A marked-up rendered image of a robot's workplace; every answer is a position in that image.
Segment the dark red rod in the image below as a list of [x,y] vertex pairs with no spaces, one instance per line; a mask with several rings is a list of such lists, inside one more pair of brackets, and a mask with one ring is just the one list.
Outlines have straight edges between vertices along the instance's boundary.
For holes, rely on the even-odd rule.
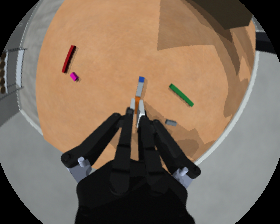
[[70,49],[69,49],[69,52],[68,52],[68,54],[67,54],[66,60],[65,60],[64,65],[63,65],[63,69],[62,69],[62,72],[63,72],[63,73],[66,73],[66,72],[67,72],[67,69],[68,69],[70,60],[71,60],[71,58],[72,58],[72,55],[73,55],[75,49],[76,49],[76,46],[71,45],[71,47],[70,47]]

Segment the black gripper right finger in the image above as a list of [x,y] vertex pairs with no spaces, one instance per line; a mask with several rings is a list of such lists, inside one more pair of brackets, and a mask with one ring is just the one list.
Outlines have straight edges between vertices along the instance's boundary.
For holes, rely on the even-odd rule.
[[201,170],[187,158],[159,120],[149,120],[143,100],[137,109],[137,128],[138,156],[139,160],[145,160],[148,193],[157,197],[168,190],[160,156],[170,174],[187,189]]

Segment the green rod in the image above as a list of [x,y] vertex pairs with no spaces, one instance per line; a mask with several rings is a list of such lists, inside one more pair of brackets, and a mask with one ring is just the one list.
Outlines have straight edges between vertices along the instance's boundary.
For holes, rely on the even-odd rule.
[[176,92],[182,99],[184,99],[191,107],[194,105],[194,103],[184,93],[182,93],[175,85],[171,83],[169,87],[174,92]]

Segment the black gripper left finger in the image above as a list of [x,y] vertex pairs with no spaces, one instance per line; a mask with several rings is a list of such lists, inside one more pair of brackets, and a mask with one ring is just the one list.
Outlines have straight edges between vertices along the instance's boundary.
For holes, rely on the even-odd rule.
[[122,128],[110,174],[109,189],[117,196],[122,196],[128,191],[134,113],[135,99],[132,98],[125,115],[113,113],[80,145],[62,154],[62,163],[77,183],[89,175],[91,166],[97,161],[119,128]]

